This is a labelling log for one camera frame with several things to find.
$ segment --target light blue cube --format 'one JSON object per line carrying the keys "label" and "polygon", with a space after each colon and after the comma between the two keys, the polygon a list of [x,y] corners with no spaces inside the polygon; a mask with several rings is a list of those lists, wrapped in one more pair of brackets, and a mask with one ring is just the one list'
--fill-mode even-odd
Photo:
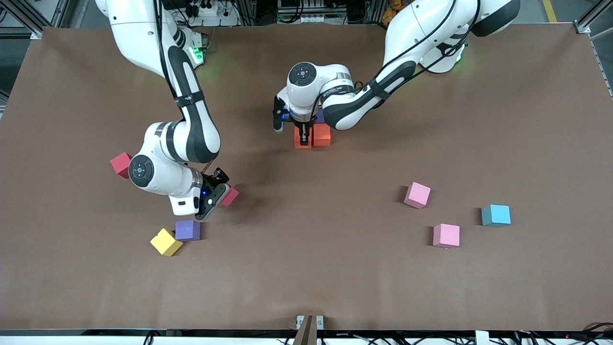
{"label": "light blue cube", "polygon": [[511,225],[511,210],[507,205],[490,205],[481,209],[484,227],[501,228]]}

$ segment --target white robotic arm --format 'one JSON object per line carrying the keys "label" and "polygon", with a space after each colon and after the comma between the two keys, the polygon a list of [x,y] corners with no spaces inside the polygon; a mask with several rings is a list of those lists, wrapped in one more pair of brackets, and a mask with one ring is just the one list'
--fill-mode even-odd
{"label": "white robotic arm", "polygon": [[336,130],[353,127],[415,77],[418,63],[433,72],[450,70],[469,31],[477,36],[499,32],[515,19],[519,6],[519,0],[414,1],[390,22],[383,67],[361,89],[354,89],[343,65],[295,65],[275,98],[275,131],[282,131],[284,122],[294,122],[301,143],[307,145],[318,100],[328,125]]}
{"label": "white robotic arm", "polygon": [[166,78],[183,115],[178,121],[149,126],[142,148],[130,162],[130,180],[148,192],[168,195],[175,215],[206,219],[228,193],[229,179],[219,168],[208,176],[185,163],[209,163],[221,145],[194,72],[202,63],[198,47],[192,47],[200,34],[179,28],[157,0],[96,3],[110,20],[120,52]]}

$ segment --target brown table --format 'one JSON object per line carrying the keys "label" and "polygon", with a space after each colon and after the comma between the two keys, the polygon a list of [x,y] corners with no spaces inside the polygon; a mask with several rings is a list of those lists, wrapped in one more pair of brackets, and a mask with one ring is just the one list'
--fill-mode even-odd
{"label": "brown table", "polygon": [[[570,24],[470,39],[333,145],[294,150],[272,101],[299,61],[367,81],[376,26],[215,33],[197,70],[223,139],[215,165],[241,195],[176,256],[149,240],[164,196],[116,176],[147,126],[179,117],[166,83],[110,31],[33,41],[0,123],[1,328],[578,330],[613,319],[613,112],[589,39]],[[425,209],[400,202],[412,181]],[[511,207],[513,225],[478,225]],[[431,246],[432,226],[462,246]]]}

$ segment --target cube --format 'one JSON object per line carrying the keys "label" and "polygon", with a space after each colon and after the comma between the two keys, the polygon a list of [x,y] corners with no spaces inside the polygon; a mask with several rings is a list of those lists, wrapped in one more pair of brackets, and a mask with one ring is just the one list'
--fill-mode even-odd
{"label": "cube", "polygon": [[313,125],[313,146],[330,146],[331,143],[330,126],[325,123],[315,123]]}
{"label": "cube", "polygon": [[183,242],[177,241],[170,231],[162,229],[159,231],[158,235],[151,240],[151,244],[160,254],[171,257],[172,254],[183,245]]}
{"label": "cube", "polygon": [[481,209],[484,227],[501,228],[511,224],[511,210],[507,205],[490,205]]}
{"label": "cube", "polygon": [[324,110],[323,109],[319,109],[317,111],[317,118],[315,119],[315,123],[326,123],[326,121],[324,120]]}
{"label": "cube", "polygon": [[123,152],[121,155],[111,159],[111,165],[115,170],[115,174],[127,179],[131,160],[132,156],[128,155],[126,152]]}
{"label": "cube", "polygon": [[430,196],[430,187],[413,182],[406,192],[405,204],[418,209],[424,208]]}
{"label": "cube", "polygon": [[234,199],[236,199],[238,194],[239,194],[238,190],[236,190],[236,189],[234,189],[234,187],[230,186],[230,191],[224,197],[224,199],[221,201],[221,204],[223,206],[226,206],[226,207],[230,206],[230,204],[232,204],[234,202]]}
{"label": "cube", "polygon": [[195,220],[179,220],[175,224],[175,239],[200,241],[200,223]]}
{"label": "cube", "polygon": [[460,246],[460,227],[450,224],[439,224],[434,227],[433,246],[453,248]]}
{"label": "cube", "polygon": [[311,140],[313,139],[313,129],[311,128],[310,132],[309,132],[309,141],[308,141],[308,145],[302,146],[300,145],[300,130],[298,129],[298,127],[294,127],[294,148],[295,149],[299,149],[299,150],[303,150],[303,149],[310,149],[311,146]]}

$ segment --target black velcro strap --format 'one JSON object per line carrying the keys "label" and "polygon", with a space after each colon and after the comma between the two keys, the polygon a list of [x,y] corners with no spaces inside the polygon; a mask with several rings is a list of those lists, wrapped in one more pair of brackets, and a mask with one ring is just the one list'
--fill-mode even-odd
{"label": "black velcro strap", "polygon": [[179,108],[190,106],[199,101],[204,101],[204,94],[202,93],[202,90],[195,93],[190,93],[189,95],[179,96],[175,98],[175,104]]}
{"label": "black velcro strap", "polygon": [[389,96],[391,96],[389,93],[383,90],[383,88],[379,85],[379,83],[377,83],[375,79],[371,80],[368,84],[370,85],[371,90],[373,90],[373,94],[383,99],[384,101],[387,101]]}

